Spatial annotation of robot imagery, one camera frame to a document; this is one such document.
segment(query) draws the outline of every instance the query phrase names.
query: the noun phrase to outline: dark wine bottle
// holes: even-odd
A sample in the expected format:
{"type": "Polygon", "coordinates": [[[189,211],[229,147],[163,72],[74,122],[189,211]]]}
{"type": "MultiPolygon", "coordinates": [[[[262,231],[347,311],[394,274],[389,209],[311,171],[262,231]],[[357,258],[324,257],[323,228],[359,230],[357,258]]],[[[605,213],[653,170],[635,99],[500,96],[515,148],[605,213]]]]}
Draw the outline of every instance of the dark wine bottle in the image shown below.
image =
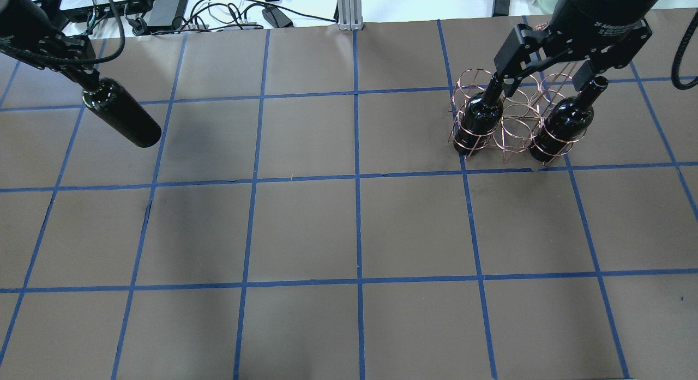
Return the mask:
{"type": "Polygon", "coordinates": [[[483,92],[473,95],[466,105],[453,147],[465,156],[478,153],[488,141],[490,134],[502,118],[504,110],[500,96],[503,82],[495,73],[483,92]]]}
{"type": "Polygon", "coordinates": [[[103,77],[94,91],[82,90],[82,100],[138,147],[150,147],[160,140],[160,126],[116,80],[103,77]]]}
{"type": "Polygon", "coordinates": [[[606,90],[608,84],[605,77],[594,77],[577,96],[560,101],[545,119],[545,128],[541,128],[528,146],[531,155],[547,163],[560,154],[570,141],[578,139],[594,119],[591,104],[606,90]]]}

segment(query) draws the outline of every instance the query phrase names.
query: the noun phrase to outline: grid square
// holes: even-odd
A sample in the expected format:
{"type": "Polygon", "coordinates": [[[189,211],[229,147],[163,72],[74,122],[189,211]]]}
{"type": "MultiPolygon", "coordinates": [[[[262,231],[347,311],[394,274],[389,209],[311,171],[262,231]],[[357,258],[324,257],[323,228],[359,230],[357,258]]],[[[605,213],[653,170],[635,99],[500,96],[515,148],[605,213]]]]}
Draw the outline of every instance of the grid square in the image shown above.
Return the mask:
{"type": "Polygon", "coordinates": [[[201,33],[186,40],[177,99],[259,95],[265,32],[201,33]],[[225,70],[213,63],[230,62],[225,70]]]}
{"type": "MultiPolygon", "coordinates": [[[[574,87],[563,87],[574,96],[574,87]]],[[[569,161],[576,166],[655,164],[669,154],[636,83],[612,83],[594,102],[594,121],[587,136],[574,146],[569,161]]]]}
{"type": "Polygon", "coordinates": [[[0,112],[0,188],[54,186],[78,112],[0,112]]]}
{"type": "Polygon", "coordinates": [[[683,166],[681,173],[691,191],[693,201],[698,201],[698,166],[683,166]]]}
{"type": "MultiPolygon", "coordinates": [[[[168,100],[183,41],[182,35],[160,35],[157,43],[152,43],[152,37],[129,38],[119,59],[105,62],[99,70],[102,76],[117,80],[137,101],[168,100]]],[[[117,49],[119,39],[106,43],[104,54],[109,55],[117,49]]]]}
{"type": "Polygon", "coordinates": [[[453,84],[466,69],[494,72],[494,56],[514,26],[522,22],[518,16],[441,20],[453,84]]]}
{"type": "Polygon", "coordinates": [[[118,378],[230,378],[240,290],[136,291],[118,378]]]}
{"type": "MultiPolygon", "coordinates": [[[[147,105],[144,108],[160,127],[164,126],[167,105],[147,105]]],[[[61,185],[149,184],[159,148],[159,145],[146,149],[135,146],[86,110],[61,185]]]]}
{"type": "Polygon", "coordinates": [[[698,110],[698,99],[681,94],[671,82],[643,82],[643,86],[676,160],[698,161],[698,122],[691,114],[698,110]]]}
{"type": "Polygon", "coordinates": [[[447,91],[359,96],[361,173],[459,171],[447,91]]]}
{"type": "Polygon", "coordinates": [[[368,24],[357,33],[357,54],[359,89],[447,85],[434,21],[368,24]]]}
{"type": "Polygon", "coordinates": [[[635,378],[698,373],[698,275],[605,278],[628,370],[635,378]]]}
{"type": "Polygon", "coordinates": [[[356,278],[353,179],[257,185],[250,281],[356,278]]]}
{"type": "Polygon", "coordinates": [[[259,101],[175,104],[158,181],[250,179],[259,101]]]}
{"type": "Polygon", "coordinates": [[[601,269],[698,267],[696,219],[676,169],[575,176],[601,269]]]}
{"type": "Polygon", "coordinates": [[[15,293],[0,294],[0,335],[5,335],[5,331],[10,326],[18,296],[19,294],[15,293]]]}
{"type": "Polygon", "coordinates": [[[354,98],[264,102],[259,177],[354,174],[354,98]]]}
{"type": "Polygon", "coordinates": [[[248,289],[240,378],[358,378],[356,302],[356,285],[248,289]]]}
{"type": "MultiPolygon", "coordinates": [[[[641,77],[669,77],[671,75],[673,55],[676,54],[678,43],[681,42],[686,27],[694,14],[694,8],[681,8],[651,10],[645,16],[652,27],[653,35],[633,59],[641,77]]],[[[693,42],[688,45],[684,57],[696,57],[696,53],[698,50],[696,43],[693,42]]],[[[684,59],[681,63],[681,75],[698,75],[698,62],[694,59],[684,59]]]]}
{"type": "Polygon", "coordinates": [[[463,176],[361,181],[365,278],[474,275],[463,176]]]}
{"type": "Polygon", "coordinates": [[[148,196],[149,189],[59,192],[29,285],[129,284],[148,196]]]}
{"type": "Polygon", "coordinates": [[[242,281],[250,191],[248,184],[158,188],[138,283],[242,281]]]}
{"type": "Polygon", "coordinates": [[[478,283],[364,284],[366,377],[490,378],[478,283]]]}
{"type": "Polygon", "coordinates": [[[27,294],[0,378],[109,378],[128,295],[125,291],[27,294]]]}
{"type": "Polygon", "coordinates": [[[5,92],[8,82],[10,82],[15,65],[17,65],[17,60],[7,55],[0,56],[0,90],[2,92],[5,92]]]}
{"type": "Polygon", "coordinates": [[[50,201],[51,192],[0,194],[0,288],[25,283],[50,201]]]}
{"type": "Polygon", "coordinates": [[[336,25],[271,30],[264,93],[351,91],[352,48],[352,34],[336,25]]]}
{"type": "Polygon", "coordinates": [[[501,380],[622,378],[596,278],[486,281],[501,380]]]}
{"type": "Polygon", "coordinates": [[[82,103],[82,87],[52,70],[20,63],[2,107],[68,106],[82,103]]]}
{"type": "Polygon", "coordinates": [[[594,271],[567,172],[468,176],[485,274],[594,271]]]}

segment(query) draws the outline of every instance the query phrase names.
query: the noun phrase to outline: electronic device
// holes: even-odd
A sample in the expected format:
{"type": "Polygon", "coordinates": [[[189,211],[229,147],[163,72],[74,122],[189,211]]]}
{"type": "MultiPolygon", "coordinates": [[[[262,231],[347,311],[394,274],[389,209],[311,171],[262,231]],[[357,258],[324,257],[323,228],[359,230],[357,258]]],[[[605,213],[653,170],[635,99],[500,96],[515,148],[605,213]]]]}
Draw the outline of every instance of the electronic device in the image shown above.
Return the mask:
{"type": "Polygon", "coordinates": [[[148,18],[148,32],[170,31],[177,29],[173,25],[175,18],[184,16],[187,0],[155,0],[148,18]]]}
{"type": "Polygon", "coordinates": [[[266,7],[262,9],[262,16],[264,16],[264,20],[267,20],[274,28],[293,27],[293,22],[277,7],[266,7]]]}
{"type": "MultiPolygon", "coordinates": [[[[113,0],[118,14],[124,15],[124,9],[127,9],[127,15],[135,13],[145,13],[152,9],[153,0],[113,0]]],[[[109,8],[107,0],[94,0],[97,3],[97,10],[105,12],[109,8]]],[[[65,14],[68,20],[80,23],[87,21],[89,15],[94,8],[92,0],[62,0],[61,11],[65,14]]]]}
{"type": "MultiPolygon", "coordinates": [[[[115,13],[115,2],[107,1],[115,13]]],[[[66,37],[32,0],[0,0],[0,52],[37,69],[60,72],[80,84],[85,107],[137,146],[150,147],[160,140],[160,126],[124,87],[113,79],[100,79],[94,67],[124,51],[124,26],[117,22],[117,27],[117,51],[95,58],[86,35],[66,37]]]]}

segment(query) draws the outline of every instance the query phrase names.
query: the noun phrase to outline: grid of blue tape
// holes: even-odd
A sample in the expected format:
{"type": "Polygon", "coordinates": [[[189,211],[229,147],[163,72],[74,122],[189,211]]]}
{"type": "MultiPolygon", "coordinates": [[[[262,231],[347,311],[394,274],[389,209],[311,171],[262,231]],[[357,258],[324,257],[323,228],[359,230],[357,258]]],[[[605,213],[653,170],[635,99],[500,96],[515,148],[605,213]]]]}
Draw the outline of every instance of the grid of blue tape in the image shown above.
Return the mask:
{"type": "MultiPolygon", "coordinates": [[[[648,77],[647,79],[641,79],[639,77],[635,65],[631,63],[631,69],[635,76],[634,79],[620,79],[620,80],[610,80],[611,82],[636,82],[644,97],[646,105],[649,109],[651,117],[655,123],[656,129],[658,129],[661,139],[666,147],[666,151],[670,155],[671,162],[658,163],[658,164],[626,164],[626,165],[596,165],[596,166],[573,166],[568,157],[565,157],[565,166],[556,166],[543,169],[543,171],[567,171],[573,186],[574,196],[576,198],[576,203],[579,208],[579,214],[581,216],[581,221],[586,234],[586,238],[589,245],[589,250],[591,258],[593,259],[594,271],[584,272],[584,273],[541,273],[541,274],[510,274],[510,275],[484,275],[482,273],[482,267],[479,261],[479,251],[478,251],[478,240],[476,234],[476,225],[474,222],[473,208],[471,204],[471,196],[468,187],[468,176],[471,174],[491,174],[491,173],[517,173],[517,172],[532,172],[530,168],[494,168],[494,169],[478,169],[469,170],[467,169],[466,163],[461,157],[461,169],[459,171],[424,171],[424,172],[411,172],[411,173],[387,173],[387,174],[361,174],[359,166],[359,95],[361,94],[382,94],[382,93],[395,93],[395,92],[427,92],[427,91],[449,91],[453,92],[454,86],[451,80],[451,70],[448,61],[448,53],[446,49],[446,40],[443,35],[443,28],[441,26],[441,20],[436,21],[438,27],[439,38],[441,41],[441,48],[443,51],[444,59],[444,69],[446,70],[447,86],[443,87],[422,87],[422,88],[402,88],[402,89],[371,89],[371,90],[359,90],[359,72],[358,72],[358,53],[357,53],[357,32],[354,31],[352,35],[352,45],[353,45],[353,74],[354,74],[354,89],[352,91],[345,92],[316,92],[316,93],[306,93],[306,94],[276,94],[276,95],[266,95],[264,93],[264,87],[266,84],[267,75],[267,61],[269,55],[269,37],[270,32],[267,30],[265,45],[264,45],[264,64],[262,67],[262,85],[260,88],[260,94],[257,96],[240,96],[240,97],[227,97],[227,98],[211,98],[211,99],[175,99],[175,92],[177,91],[177,82],[179,80],[179,72],[182,67],[182,60],[184,58],[184,50],[186,46],[186,35],[182,40],[182,46],[179,52],[179,61],[177,63],[177,71],[174,77],[174,83],[172,85],[172,91],[170,93],[170,98],[165,101],[145,101],[142,102],[144,105],[149,104],[167,104],[167,115],[165,117],[165,124],[163,128],[162,140],[160,141],[157,161],[155,162],[155,169],[153,174],[153,179],[149,184],[135,184],[135,185],[108,185],[108,186],[61,186],[61,181],[65,167],[68,163],[68,158],[70,157],[70,151],[73,148],[73,142],[75,141],[75,136],[77,130],[80,126],[80,121],[82,120],[82,115],[84,114],[84,107],[77,106],[43,106],[43,107],[13,107],[13,108],[2,108],[3,102],[7,97],[9,89],[12,82],[17,74],[17,70],[20,67],[20,63],[17,62],[15,68],[10,75],[10,80],[8,81],[7,87],[3,91],[2,97],[0,97],[0,112],[17,112],[17,111],[27,111],[27,110],[55,110],[55,109],[66,109],[66,108],[79,108],[80,113],[78,114],[77,120],[75,121],[75,126],[73,128],[72,136],[70,137],[70,142],[68,142],[67,151],[65,151],[65,157],[63,158],[63,163],[59,175],[57,177],[55,186],[48,187],[34,187],[34,188],[5,188],[0,189],[0,193],[9,192],[32,192],[32,191],[50,191],[52,192],[51,202],[46,210],[45,218],[43,220],[37,243],[33,249],[32,258],[30,260],[27,273],[25,275],[24,283],[21,288],[0,288],[0,293],[19,293],[17,298],[17,303],[15,305],[12,318],[10,320],[10,325],[8,326],[7,333],[3,339],[2,350],[0,350],[0,364],[2,364],[5,352],[7,351],[8,343],[10,341],[12,331],[17,319],[17,315],[22,305],[22,300],[27,293],[60,293],[60,292],[78,292],[78,291],[128,291],[129,296],[127,298],[127,305],[124,310],[124,318],[122,321],[122,327],[119,333],[119,342],[117,345],[117,353],[114,360],[114,365],[112,368],[112,379],[117,378],[117,371],[119,369],[119,360],[121,357],[121,352],[124,343],[125,331],[129,323],[130,306],[133,302],[133,293],[135,291],[156,291],[156,290],[184,290],[184,289],[200,289],[200,288],[240,288],[241,298],[239,306],[238,315],[238,329],[237,329],[237,340],[236,349],[234,353],[234,373],[233,378],[237,380],[239,378],[239,366],[240,366],[240,353],[242,351],[242,332],[244,330],[244,313],[245,313],[245,301],[246,301],[246,291],[249,287],[279,287],[279,286],[319,286],[319,285],[341,285],[341,284],[351,284],[357,286],[357,308],[358,308],[358,319],[357,326],[359,331],[358,349],[359,349],[359,377],[361,380],[365,380],[365,355],[364,355],[364,318],[363,318],[363,285],[364,284],[383,284],[383,283],[417,283],[417,282],[431,282],[431,281],[476,281],[479,287],[480,302],[482,306],[482,318],[485,330],[487,351],[489,354],[489,362],[491,375],[493,378],[497,378],[496,369],[496,359],[495,359],[495,349],[494,343],[492,342],[491,330],[489,325],[489,315],[487,310],[486,292],[484,281],[493,280],[531,280],[531,279],[558,279],[558,278],[597,278],[600,285],[601,295],[603,296],[604,305],[606,307],[606,313],[608,315],[609,324],[611,326],[611,332],[613,333],[613,340],[616,344],[616,350],[618,352],[618,360],[620,362],[621,368],[623,370],[623,375],[625,378],[630,378],[630,373],[628,370],[628,365],[625,362],[623,355],[623,349],[621,347],[621,342],[618,337],[618,331],[616,330],[615,322],[613,320],[613,314],[611,310],[611,303],[609,302],[608,295],[604,287],[604,280],[607,276],[637,276],[637,275],[676,275],[676,274],[696,274],[698,273],[698,268],[683,268],[683,269],[665,269],[665,270],[614,270],[614,271],[603,271],[601,270],[598,259],[596,258],[595,249],[593,246],[593,239],[591,232],[588,228],[588,223],[586,221],[586,214],[584,213],[583,203],[579,190],[576,186],[576,180],[574,177],[575,171],[585,171],[585,170],[597,170],[597,169],[618,169],[618,168],[658,168],[658,167],[674,167],[678,172],[681,185],[685,191],[688,202],[690,203],[693,213],[695,214],[696,221],[698,221],[698,208],[691,195],[690,189],[683,177],[681,172],[681,166],[698,166],[698,161],[693,162],[678,162],[676,157],[671,150],[670,144],[666,139],[666,136],[661,129],[659,120],[656,117],[655,110],[650,102],[650,99],[644,89],[643,82],[667,82],[670,81],[668,77],[648,77]],[[344,174],[343,176],[312,176],[312,177],[277,177],[277,178],[257,178],[257,171],[259,167],[259,154],[260,154],[260,139],[262,131],[262,117],[264,112],[264,100],[265,99],[277,99],[277,98],[301,98],[306,96],[333,96],[333,95],[352,95],[354,97],[354,163],[356,166],[356,171],[354,174],[344,174]],[[257,119],[257,139],[255,146],[255,161],[254,161],[254,172],[252,173],[252,179],[238,179],[238,180],[217,180],[217,181],[192,181],[192,182],[158,182],[157,177],[160,168],[160,161],[162,159],[162,153],[164,150],[164,144],[167,136],[167,127],[169,126],[170,113],[172,112],[172,105],[181,104],[182,102],[207,102],[207,101],[229,101],[229,100],[239,100],[239,99],[258,99],[259,100],[259,115],[257,119]],[[361,240],[361,180],[369,178],[379,178],[379,177],[412,177],[412,176],[456,176],[460,174],[463,177],[464,193],[466,196],[466,206],[468,208],[468,223],[470,226],[471,237],[473,241],[473,256],[476,262],[476,275],[454,275],[454,276],[406,276],[405,278],[363,278],[362,276],[362,240],[361,240]],[[352,279],[341,279],[341,280],[295,280],[295,281],[260,281],[252,282],[248,281],[249,275],[249,258],[251,249],[251,238],[252,238],[252,221],[254,220],[254,210],[255,210],[255,194],[257,183],[260,182],[289,182],[289,181],[312,181],[312,180],[331,180],[331,179],[354,179],[356,183],[356,230],[357,230],[357,276],[352,279]],[[142,254],[143,243],[145,240],[145,234],[147,230],[147,224],[150,216],[150,209],[152,206],[152,201],[154,198],[155,190],[162,186],[190,186],[190,185],[216,185],[216,184],[251,184],[251,199],[249,208],[249,219],[245,246],[245,258],[244,258],[244,270],[243,278],[241,282],[232,283],[217,283],[217,284],[165,284],[165,285],[137,285],[137,273],[140,264],[140,256],[142,254]],[[32,276],[33,266],[35,260],[37,260],[38,251],[41,246],[41,241],[43,234],[45,232],[45,227],[50,217],[54,199],[59,191],[90,191],[90,190],[127,190],[127,189],[144,189],[150,188],[150,196],[143,218],[142,229],[140,233],[140,239],[137,248],[137,254],[135,257],[135,262],[133,266],[133,273],[131,277],[130,284],[127,286],[68,286],[68,287],[28,287],[28,281],[32,276]]],[[[106,44],[102,45],[102,50],[100,55],[103,54],[106,44]]]]}

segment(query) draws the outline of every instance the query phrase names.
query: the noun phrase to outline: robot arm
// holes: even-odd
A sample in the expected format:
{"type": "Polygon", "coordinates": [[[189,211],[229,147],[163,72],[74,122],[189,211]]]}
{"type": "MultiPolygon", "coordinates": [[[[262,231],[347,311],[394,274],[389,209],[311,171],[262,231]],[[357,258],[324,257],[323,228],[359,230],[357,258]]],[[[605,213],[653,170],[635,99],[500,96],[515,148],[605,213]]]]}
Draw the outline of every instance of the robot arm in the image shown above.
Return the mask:
{"type": "Polygon", "coordinates": [[[560,0],[544,29],[516,25],[494,58],[504,94],[559,62],[586,60],[573,78],[577,90],[606,69],[625,67],[652,35],[643,17],[656,2],[560,0]]]}
{"type": "MultiPolygon", "coordinates": [[[[112,13],[117,13],[109,0],[112,13]]],[[[31,0],[0,0],[0,52],[37,69],[60,72],[83,88],[85,106],[139,147],[160,139],[160,126],[132,96],[112,79],[100,79],[95,64],[117,58],[124,50],[124,27],[117,22],[121,42],[108,57],[95,58],[86,35],[66,37],[31,0]]]]}

